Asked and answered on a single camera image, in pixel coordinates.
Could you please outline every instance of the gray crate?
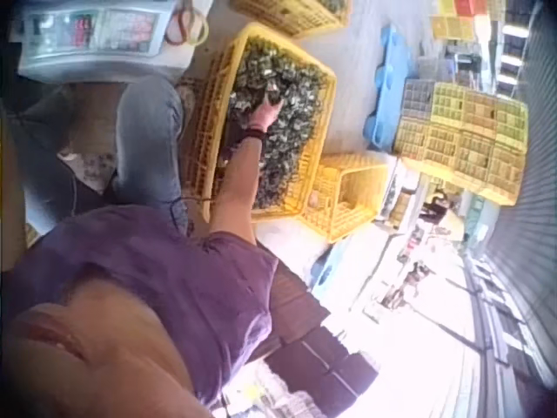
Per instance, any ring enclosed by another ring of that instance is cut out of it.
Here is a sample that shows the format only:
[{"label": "gray crate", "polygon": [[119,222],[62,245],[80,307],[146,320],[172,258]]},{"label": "gray crate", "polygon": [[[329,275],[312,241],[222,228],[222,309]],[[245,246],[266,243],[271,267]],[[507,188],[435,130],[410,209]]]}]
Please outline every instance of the gray crate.
[{"label": "gray crate", "polygon": [[407,80],[402,99],[402,116],[429,120],[434,88],[435,82],[432,80]]}]

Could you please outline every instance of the hand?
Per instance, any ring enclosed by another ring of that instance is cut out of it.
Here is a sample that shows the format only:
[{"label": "hand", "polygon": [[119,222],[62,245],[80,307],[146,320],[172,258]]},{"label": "hand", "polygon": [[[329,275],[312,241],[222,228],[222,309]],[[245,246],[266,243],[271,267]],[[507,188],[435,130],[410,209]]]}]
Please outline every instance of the hand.
[{"label": "hand", "polygon": [[284,100],[280,100],[278,104],[272,105],[266,93],[263,103],[258,106],[250,117],[248,129],[260,129],[263,132],[267,132],[269,126],[277,120],[283,104]]}]

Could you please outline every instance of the purple shirt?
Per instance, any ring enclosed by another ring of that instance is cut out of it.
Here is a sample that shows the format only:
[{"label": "purple shirt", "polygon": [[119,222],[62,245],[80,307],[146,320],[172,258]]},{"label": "purple shirt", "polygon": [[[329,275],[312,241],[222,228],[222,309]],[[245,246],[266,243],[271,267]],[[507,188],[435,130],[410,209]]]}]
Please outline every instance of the purple shirt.
[{"label": "purple shirt", "polygon": [[144,206],[88,212],[42,237],[3,280],[4,323],[63,303],[90,263],[157,313],[205,404],[271,332],[275,257],[230,233],[187,239]]}]

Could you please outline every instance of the jeans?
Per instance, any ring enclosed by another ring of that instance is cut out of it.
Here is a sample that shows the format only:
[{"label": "jeans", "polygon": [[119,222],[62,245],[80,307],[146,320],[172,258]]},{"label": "jeans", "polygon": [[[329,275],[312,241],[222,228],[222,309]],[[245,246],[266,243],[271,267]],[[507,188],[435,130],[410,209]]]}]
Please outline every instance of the jeans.
[{"label": "jeans", "polygon": [[185,233],[178,173],[184,109],[172,85],[147,77],[126,88],[117,108],[117,175],[104,196],[57,157],[67,137],[70,99],[69,89],[60,87],[23,113],[9,113],[31,226],[44,235],[69,216],[115,203],[152,206]]}]

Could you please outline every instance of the wall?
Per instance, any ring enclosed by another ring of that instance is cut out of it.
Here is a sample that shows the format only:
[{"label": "wall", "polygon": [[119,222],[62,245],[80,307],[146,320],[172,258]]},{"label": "wall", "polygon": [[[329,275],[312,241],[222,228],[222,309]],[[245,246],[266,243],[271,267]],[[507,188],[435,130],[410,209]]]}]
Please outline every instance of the wall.
[{"label": "wall", "polygon": [[547,7],[532,26],[516,89],[529,108],[522,189],[516,206],[501,207],[487,256],[557,374],[557,18]]}]

